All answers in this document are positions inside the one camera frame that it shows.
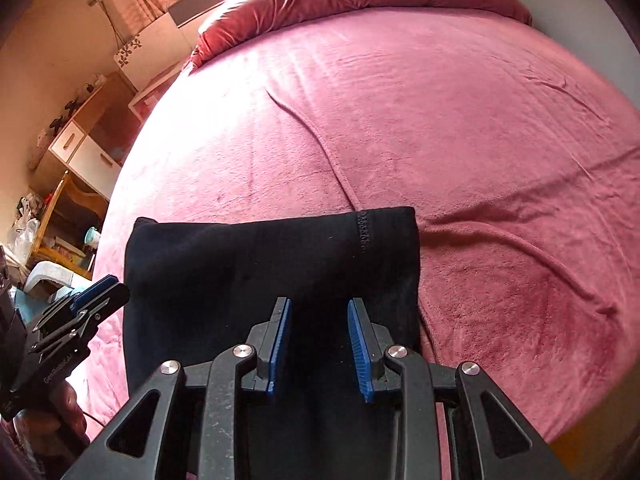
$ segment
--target drawer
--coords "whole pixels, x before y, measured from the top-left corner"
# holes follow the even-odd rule
[[[91,137],[82,140],[69,167],[107,200],[111,199],[120,166]]]
[[[84,137],[84,132],[78,128],[78,126],[71,121],[64,127],[56,140],[53,141],[49,149],[55,153],[62,162],[69,162],[74,150],[80,144],[80,141]]]

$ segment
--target bed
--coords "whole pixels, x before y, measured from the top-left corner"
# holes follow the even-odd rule
[[[120,173],[94,278],[123,276],[139,216],[414,206],[425,357],[480,363],[551,441],[638,357],[640,113],[529,25],[517,0],[228,0]],[[79,397],[107,421],[121,312],[91,349]]]

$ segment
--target wall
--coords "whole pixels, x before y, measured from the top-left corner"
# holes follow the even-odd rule
[[[604,0],[520,0],[534,26],[606,76],[640,108],[640,54]]]
[[[33,0],[0,48],[0,242],[27,192],[25,163],[40,130],[91,74],[117,70],[116,41],[89,0]]]

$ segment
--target metal bolt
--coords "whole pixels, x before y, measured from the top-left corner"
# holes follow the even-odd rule
[[[180,369],[180,363],[178,361],[165,361],[160,365],[160,371],[165,375],[175,374]]]
[[[462,373],[467,375],[478,375],[480,373],[480,367],[473,361],[465,361],[462,363]]]
[[[254,353],[254,349],[249,345],[238,345],[234,348],[234,355],[239,358],[249,357]]]
[[[391,357],[395,357],[396,359],[406,357],[406,355],[408,354],[406,348],[402,345],[393,345],[389,348],[389,350],[387,350],[387,352],[389,352],[389,355]]]

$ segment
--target black fabric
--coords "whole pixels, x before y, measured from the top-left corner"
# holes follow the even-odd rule
[[[252,479],[388,478],[389,408],[365,405],[346,323],[349,298],[417,348],[419,245],[412,208],[249,224],[158,224],[129,239],[124,354],[130,391],[167,359],[212,360],[292,300],[289,387],[251,408]]]

